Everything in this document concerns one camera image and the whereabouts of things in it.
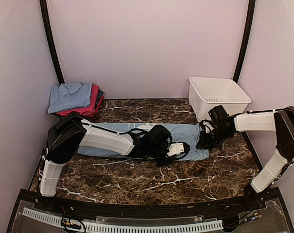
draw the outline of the white laundry basket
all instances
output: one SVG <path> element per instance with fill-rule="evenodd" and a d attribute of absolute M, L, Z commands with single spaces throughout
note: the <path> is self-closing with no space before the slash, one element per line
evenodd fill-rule
<path fill-rule="evenodd" d="M 198 121 L 210 120 L 208 112 L 222 105 L 229 115 L 242 113 L 249 96 L 231 79 L 190 77 L 189 103 Z"/>

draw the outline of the shirt collar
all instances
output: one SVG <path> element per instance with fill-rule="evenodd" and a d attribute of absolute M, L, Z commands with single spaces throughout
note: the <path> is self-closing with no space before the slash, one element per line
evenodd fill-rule
<path fill-rule="evenodd" d="M 58 91 L 62 96 L 66 94 L 74 94 L 81 88 L 81 83 L 67 83 L 67 84 L 60 84 Z"/>

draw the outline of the brown marble surface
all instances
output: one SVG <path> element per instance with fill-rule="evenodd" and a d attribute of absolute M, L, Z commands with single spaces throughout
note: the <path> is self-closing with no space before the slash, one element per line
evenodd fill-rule
<path fill-rule="evenodd" d="M 196 124 L 187 100 L 106 100 L 97 123 Z M 240 196 L 258 168 L 241 134 L 212 149 L 202 161 L 178 161 L 156 167 L 130 159 L 103 159 L 75 154 L 57 186 L 57 196 L 91 202 L 132 205 L 181 204 Z M 38 174 L 31 190 L 36 190 Z"/>

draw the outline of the light blue cloth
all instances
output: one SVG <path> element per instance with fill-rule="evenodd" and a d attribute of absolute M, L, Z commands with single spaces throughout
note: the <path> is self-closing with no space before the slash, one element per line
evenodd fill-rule
<path fill-rule="evenodd" d="M 48 113 L 57 113 L 72 108 L 90 105 L 92 83 L 64 83 L 52 86 Z"/>
<path fill-rule="evenodd" d="M 98 126 L 105 127 L 119 132 L 127 132 L 133 128 L 139 128 L 149 131 L 156 124 L 144 124 L 144 123 L 96 123 Z M 199 150 L 195 148 L 199 137 L 200 131 L 202 130 L 199 124 L 188 125 L 188 124 L 160 124 L 168 129 L 173 137 L 173 142 L 186 142 L 190 145 L 189 154 L 181 159 L 181 161 L 196 161 L 203 160 L 208 158 L 208 150 Z M 118 153 L 94 148 L 94 147 L 79 147 L 78 153 L 87 156 L 97 156 L 97 157 L 106 157 L 106 158 L 128 158 L 124 155 Z"/>

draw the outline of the red folded shirt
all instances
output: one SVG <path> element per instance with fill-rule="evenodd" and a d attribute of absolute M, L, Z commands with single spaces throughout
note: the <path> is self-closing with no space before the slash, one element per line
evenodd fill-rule
<path fill-rule="evenodd" d="M 64 110 L 64 111 L 58 112 L 56 114 L 61 115 L 61 116 L 67 116 L 71 112 L 78 112 L 82 116 L 93 117 L 97 113 L 98 108 L 104 99 L 104 96 L 102 96 L 99 103 L 98 103 L 98 106 L 96 106 L 96 108 L 95 108 L 98 91 L 99 91 L 99 87 L 97 85 L 93 84 L 89 106 L 82 107 L 82 108 L 73 108 L 73 109 L 69 109 L 69 110 Z"/>

